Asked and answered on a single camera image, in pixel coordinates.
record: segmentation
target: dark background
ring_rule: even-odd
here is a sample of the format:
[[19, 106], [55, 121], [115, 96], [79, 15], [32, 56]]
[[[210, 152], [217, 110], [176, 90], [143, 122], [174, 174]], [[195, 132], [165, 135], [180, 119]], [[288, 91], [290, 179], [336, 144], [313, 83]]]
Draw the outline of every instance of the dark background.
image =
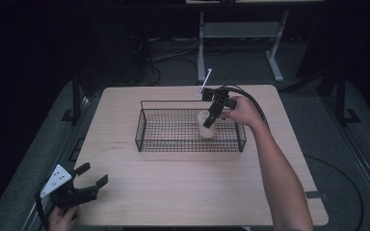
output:
[[[136, 44], [129, 35], [170, 39], [198, 32], [197, 12], [151, 11], [144, 20], [125, 12], [88, 11], [86, 1], [60, 2], [0, 1], [0, 196], [56, 96], [74, 75], [86, 94], [107, 86], [133, 86], [143, 77], [147, 49], [144, 44], [144, 53], [133, 54], [130, 46]], [[295, 20], [303, 13], [298, 8], [290, 14], [288, 39], [310, 38], [308, 21]], [[370, 107], [370, 1], [328, 1], [321, 10], [298, 77], [331, 63], [343, 70]]]

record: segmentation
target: wire basket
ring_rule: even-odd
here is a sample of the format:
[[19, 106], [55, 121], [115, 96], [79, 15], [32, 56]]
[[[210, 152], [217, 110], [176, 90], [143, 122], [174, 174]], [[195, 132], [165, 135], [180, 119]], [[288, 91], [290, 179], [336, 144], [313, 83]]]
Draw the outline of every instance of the wire basket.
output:
[[[145, 109], [142, 104], [135, 142], [144, 152], [242, 152], [246, 144], [243, 125], [231, 119], [216, 120], [216, 134], [203, 139], [198, 113], [207, 109]], [[178, 104], [199, 101], [146, 101]]]

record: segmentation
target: metal stand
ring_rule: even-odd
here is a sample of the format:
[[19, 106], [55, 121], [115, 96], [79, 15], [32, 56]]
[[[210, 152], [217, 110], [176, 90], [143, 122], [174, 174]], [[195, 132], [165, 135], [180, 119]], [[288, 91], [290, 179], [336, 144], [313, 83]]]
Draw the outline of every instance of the metal stand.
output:
[[206, 76], [203, 59], [204, 38], [274, 38], [275, 43], [270, 51], [266, 51], [266, 57], [276, 82], [282, 82], [283, 77], [275, 56], [287, 16], [288, 11], [284, 11], [280, 22], [204, 22], [203, 12], [201, 12], [199, 21], [198, 81], [203, 82]]

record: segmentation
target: black wire basket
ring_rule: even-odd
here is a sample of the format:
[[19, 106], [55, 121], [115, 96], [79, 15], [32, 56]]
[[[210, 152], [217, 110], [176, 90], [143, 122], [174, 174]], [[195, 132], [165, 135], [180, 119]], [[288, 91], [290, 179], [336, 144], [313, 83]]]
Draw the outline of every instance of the black wire basket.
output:
[[145, 109], [144, 102], [171, 102], [178, 107], [199, 101], [142, 101], [135, 139], [140, 152], [242, 152], [245, 147], [245, 128], [231, 119], [217, 119], [215, 136], [203, 139], [198, 113], [208, 109]]

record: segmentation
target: person's right arm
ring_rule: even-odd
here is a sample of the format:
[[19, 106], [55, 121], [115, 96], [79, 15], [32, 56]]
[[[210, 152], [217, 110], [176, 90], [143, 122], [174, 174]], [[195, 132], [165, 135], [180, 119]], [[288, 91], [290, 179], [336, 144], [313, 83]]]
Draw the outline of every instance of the person's right arm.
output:
[[254, 135], [275, 230], [313, 230], [303, 186], [267, 124], [247, 97], [232, 99], [236, 108], [223, 112], [222, 118], [249, 126]]

